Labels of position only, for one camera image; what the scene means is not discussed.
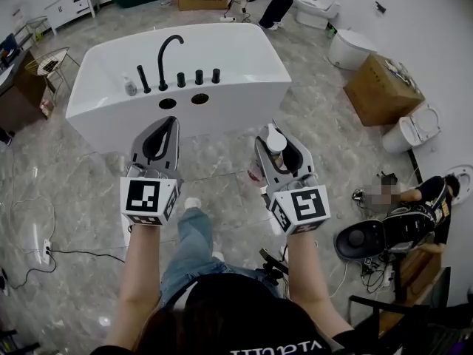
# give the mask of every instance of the wooden table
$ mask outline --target wooden table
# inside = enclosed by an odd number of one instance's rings
[[[0,127],[6,132],[17,132],[44,118],[39,105],[46,81],[24,69],[31,61],[34,58],[29,50],[20,53],[11,62],[13,68],[0,86]]]

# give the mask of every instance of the seated person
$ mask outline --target seated person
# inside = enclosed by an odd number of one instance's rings
[[[357,352],[363,341],[330,300],[313,231],[287,239],[284,300],[263,270],[212,257],[210,219],[198,199],[187,199],[186,209],[161,285],[160,227],[133,225],[118,314],[93,355],[322,355],[340,345]]]
[[[434,176],[424,181],[420,186],[409,189],[401,193],[401,202],[422,203],[427,206],[433,206],[437,199],[442,195],[444,186],[448,192],[444,195],[443,201],[435,210],[435,229],[434,243],[424,243],[414,247],[431,254],[442,254],[445,250],[447,238],[449,236],[450,215],[452,212],[452,200],[460,192],[460,182],[454,175],[446,177]]]

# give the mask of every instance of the black faucet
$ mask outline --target black faucet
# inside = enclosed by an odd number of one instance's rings
[[[166,46],[168,46],[169,42],[171,42],[173,39],[178,39],[181,44],[184,43],[183,37],[180,35],[174,34],[173,36],[169,37],[164,41],[164,43],[161,45],[160,52],[157,55],[157,68],[160,71],[160,86],[158,87],[160,91],[166,91],[168,89],[168,84],[166,84],[166,81],[164,80],[164,70],[163,70],[163,54],[164,50],[166,49]]]

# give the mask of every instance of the gray tile floor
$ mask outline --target gray tile floor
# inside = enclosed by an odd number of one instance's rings
[[[261,17],[269,0],[248,5],[252,22]],[[235,4],[232,13],[243,14]],[[98,17],[84,18],[62,27],[41,42],[36,55],[59,47],[81,61],[99,43],[162,27],[219,22],[221,11],[179,12],[177,4],[154,2],[128,10],[103,7]],[[369,183],[377,172],[395,172],[406,182],[412,166],[406,155],[389,156],[381,148],[377,128],[363,127],[342,86],[346,76],[327,60],[330,44],[321,30],[304,27],[289,12],[285,26],[267,32],[285,63],[293,84],[276,113],[287,128],[312,152],[320,183],[327,186],[332,218],[316,232],[319,251],[331,293],[344,275],[344,266],[333,249],[333,235],[361,219],[350,195]],[[77,67],[66,75],[72,83]],[[124,155],[94,153],[64,119],[69,92],[64,86],[51,119],[19,132],[9,149],[0,146],[0,266],[13,285],[24,281],[38,263],[44,238],[52,234],[53,246],[62,250],[90,250],[124,257],[126,248],[120,227],[119,177],[124,174]],[[161,272],[177,245],[177,218],[188,196],[199,197],[214,224],[215,250],[229,263],[254,268],[262,264],[258,250],[277,254],[285,237],[265,210],[258,189],[245,172],[258,128],[231,132],[218,138],[183,138],[180,171],[185,179],[179,205],[169,225],[162,229]],[[116,260],[87,254],[55,254],[53,274],[30,274],[25,287],[9,297],[0,296],[2,321],[15,326],[25,342],[38,340],[47,350],[86,354],[106,336],[113,320],[123,265]],[[337,309],[347,315],[347,297],[367,295],[359,266],[348,265],[343,286],[334,296]],[[389,299],[390,293],[379,295]],[[366,315],[353,306],[355,321]]]

